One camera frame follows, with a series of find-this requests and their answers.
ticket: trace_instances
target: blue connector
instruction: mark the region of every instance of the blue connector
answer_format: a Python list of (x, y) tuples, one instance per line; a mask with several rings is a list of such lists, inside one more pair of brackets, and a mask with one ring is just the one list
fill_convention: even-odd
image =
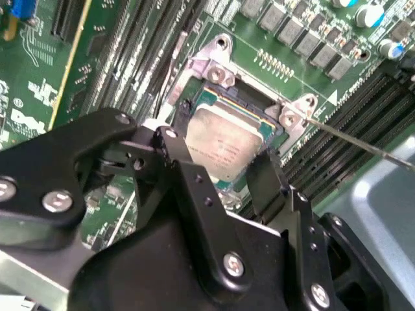
[(37, 0), (14, 0), (10, 13), (18, 19), (31, 18), (36, 9)]

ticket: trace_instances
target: mounting hole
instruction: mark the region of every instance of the mounting hole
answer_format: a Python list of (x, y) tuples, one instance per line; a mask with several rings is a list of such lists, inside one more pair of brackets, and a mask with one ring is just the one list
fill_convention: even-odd
[(197, 183), (203, 183), (203, 178), (202, 178), (202, 176), (201, 176), (201, 175), (196, 175), (195, 181), (196, 181)]
[(316, 245), (315, 243), (311, 243), (311, 244), (310, 244), (310, 248), (311, 248), (313, 251), (318, 251), (318, 247), (317, 247), (317, 245)]
[(166, 130), (166, 134), (170, 136), (171, 138), (176, 138), (178, 136), (177, 133), (173, 129)]
[(209, 197), (206, 197), (206, 198), (205, 198), (205, 205), (206, 205), (207, 207), (211, 207), (211, 206), (213, 205), (213, 201), (212, 201), (212, 199), (211, 199), (211, 198), (209, 198)]
[(314, 98), (314, 97), (309, 97), (309, 98), (307, 98), (307, 101), (308, 101), (308, 103), (309, 103), (309, 107), (310, 107), (310, 108), (314, 107), (314, 105), (316, 104), (316, 100), (315, 100), (315, 98)]
[(216, 47), (222, 51), (225, 51), (228, 47), (228, 42), (225, 39), (220, 38), (216, 41)]
[(136, 159), (134, 161), (133, 167), (134, 167), (134, 170), (141, 170), (144, 167), (144, 165), (145, 165), (144, 159)]
[(369, 60), (369, 58), (370, 58), (370, 51), (363, 50), (361, 55), (358, 58), (358, 61), (364, 63), (364, 62), (367, 62)]

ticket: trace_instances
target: electrolytic capacitor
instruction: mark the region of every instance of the electrolytic capacitor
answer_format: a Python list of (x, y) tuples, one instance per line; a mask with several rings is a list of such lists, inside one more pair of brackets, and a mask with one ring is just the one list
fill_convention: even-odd
[(402, 56), (405, 48), (402, 44), (394, 42), (391, 39), (383, 39), (379, 44), (379, 52), (389, 60), (396, 60)]
[(357, 0), (332, 0), (331, 3), (336, 8), (347, 8), (357, 3)]
[(362, 5), (356, 12), (356, 24), (358, 27), (373, 28), (382, 23), (385, 10), (381, 5)]

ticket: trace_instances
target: metal rod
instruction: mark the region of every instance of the metal rod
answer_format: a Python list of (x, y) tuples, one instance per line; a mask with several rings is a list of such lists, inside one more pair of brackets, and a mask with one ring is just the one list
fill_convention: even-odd
[(406, 168), (409, 171), (415, 172), (415, 165), (414, 164), (412, 164), (412, 163), (410, 163), (408, 161), (405, 161), (404, 159), (401, 159), (399, 157), (396, 157), (396, 156), (394, 156), (393, 154), (391, 154), (389, 152), (386, 152), (386, 151), (384, 151), (382, 149), (379, 149), (378, 147), (375, 147), (375, 146), (372, 146), (372, 145), (370, 145), (368, 143), (365, 143), (364, 141), (362, 141), (362, 140), (360, 140), (360, 139), (358, 139), (356, 137), (350, 136), (350, 135), (348, 135), (346, 133), (343, 133), (343, 132), (341, 132), (339, 130), (336, 130), (335, 128), (332, 128), (331, 126), (328, 126), (328, 125), (323, 124), (323, 123), (321, 123), (321, 122), (319, 122), (317, 120), (314, 120), (311, 117), (307, 116), (301, 110), (295, 108), (289, 102), (285, 102), (284, 103), (284, 106), (288, 107), (292, 112), (294, 112), (295, 114), (299, 115), (302, 119), (304, 119), (304, 120), (310, 122), (311, 124), (317, 126), (321, 130), (326, 131), (326, 132), (329, 132), (330, 134), (332, 134), (332, 135), (334, 135), (334, 136), (336, 136), (336, 137), (338, 137), (340, 139), (343, 139), (343, 140), (345, 140), (345, 141), (347, 141), (347, 142), (349, 142), (351, 144), (354, 144), (355, 146), (358, 146), (358, 147), (362, 148), (363, 150), (366, 150), (367, 152), (369, 152), (369, 153), (371, 153), (371, 154), (373, 154), (375, 156), (380, 156), (383, 159), (385, 159), (385, 160), (387, 160), (387, 161), (389, 161), (389, 162), (391, 162), (391, 163), (393, 163), (395, 165), (404, 167), (404, 168)]

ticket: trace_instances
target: gold contact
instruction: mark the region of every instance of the gold contact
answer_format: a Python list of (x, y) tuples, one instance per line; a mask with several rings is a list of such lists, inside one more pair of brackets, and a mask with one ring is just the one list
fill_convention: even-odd
[(64, 89), (65, 89), (65, 86), (66, 86), (67, 77), (69, 76), (69, 72), (71, 70), (72, 63), (73, 63), (73, 58), (75, 57), (75, 53), (77, 52), (79, 40), (80, 40), (82, 31), (84, 30), (84, 24), (85, 24), (86, 18), (88, 16), (89, 8), (91, 7), (91, 3), (92, 3), (92, 0), (87, 0), (85, 2), (84, 9), (83, 9), (82, 15), (80, 17), (80, 21), (79, 21), (78, 28), (77, 28), (77, 33), (75, 34), (75, 38), (74, 38), (73, 44), (72, 44), (72, 49), (71, 49), (71, 52), (69, 53), (69, 58), (67, 60), (66, 66), (65, 66), (64, 77), (62, 78), (62, 83), (60, 84), (60, 87), (59, 87), (58, 96), (56, 97), (56, 102), (55, 102), (55, 105), (53, 107), (53, 113), (52, 113), (51, 121), (49, 123), (49, 128), (48, 128), (49, 131), (52, 130), (54, 121), (56, 119), (56, 115), (58, 114), (58, 108), (59, 108), (59, 105), (60, 105), (60, 101), (62, 99), (62, 95), (64, 94)]
[(8, 27), (3, 34), (3, 39), (5, 41), (12, 41), (16, 37), (16, 32), (18, 31), (18, 21), (19, 19), (13, 15), (10, 15), (8, 18)]

